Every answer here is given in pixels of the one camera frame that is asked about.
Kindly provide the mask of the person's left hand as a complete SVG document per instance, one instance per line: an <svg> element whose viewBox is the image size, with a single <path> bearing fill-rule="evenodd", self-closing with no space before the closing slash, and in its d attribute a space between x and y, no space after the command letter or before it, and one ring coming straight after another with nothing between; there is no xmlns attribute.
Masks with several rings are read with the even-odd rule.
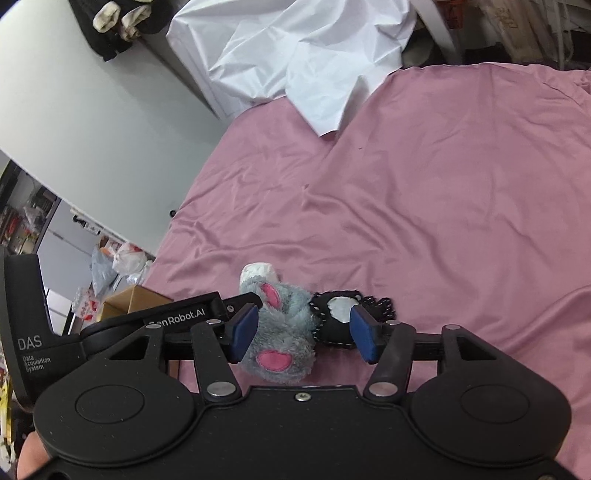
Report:
<svg viewBox="0 0 591 480"><path fill-rule="evenodd" d="M30 433L24 441L17 463L16 478L27 479L50 461L37 432Z"/></svg>

